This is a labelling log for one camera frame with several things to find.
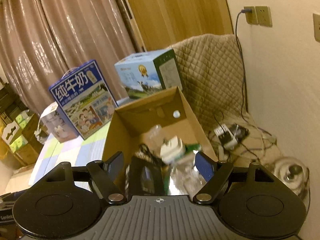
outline wooden wardrobe panel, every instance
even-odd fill
[[[233,33],[226,0],[127,1],[147,50],[205,33]]]

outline checkered tablecloth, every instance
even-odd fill
[[[72,166],[86,166],[88,162],[101,160],[110,122],[99,129],[87,140],[81,137],[59,143],[50,134],[29,180],[29,186],[35,184],[60,162],[70,162]],[[76,186],[89,190],[87,182],[75,182]]]

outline beige quilted cover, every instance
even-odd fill
[[[228,126],[237,123],[250,130],[250,136],[243,144],[249,149],[257,150],[252,150],[253,153],[245,152],[244,146],[238,146],[231,152],[235,165],[247,166],[257,157],[262,164],[267,164],[281,156],[277,146],[269,142],[267,134],[263,135],[262,144],[261,132],[254,127],[254,121],[245,109],[243,114],[251,125],[241,118],[243,68],[233,34],[204,34],[170,47],[177,57],[183,93],[204,132],[211,139],[216,154],[220,143],[211,132],[218,125],[214,114],[218,121]],[[265,151],[259,150],[262,145],[266,148]]]

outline power outlet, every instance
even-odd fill
[[[268,6],[256,6],[256,12],[259,25],[272,27],[271,12]]]
[[[313,26],[315,29],[315,39],[320,42],[320,15],[313,14]]]
[[[254,6],[244,6],[244,9],[251,9],[251,13],[245,13],[245,18],[248,24],[258,25],[257,12]]]

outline pink curtain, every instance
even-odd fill
[[[41,113],[53,98],[48,87],[67,70],[40,0],[0,3],[0,63],[24,103]]]
[[[48,88],[96,59],[116,99],[127,96],[114,63],[134,52],[115,0],[2,0],[0,63],[25,104],[41,113]]]
[[[41,0],[69,68],[95,59],[116,99],[127,96],[114,63],[135,52],[115,0]]]

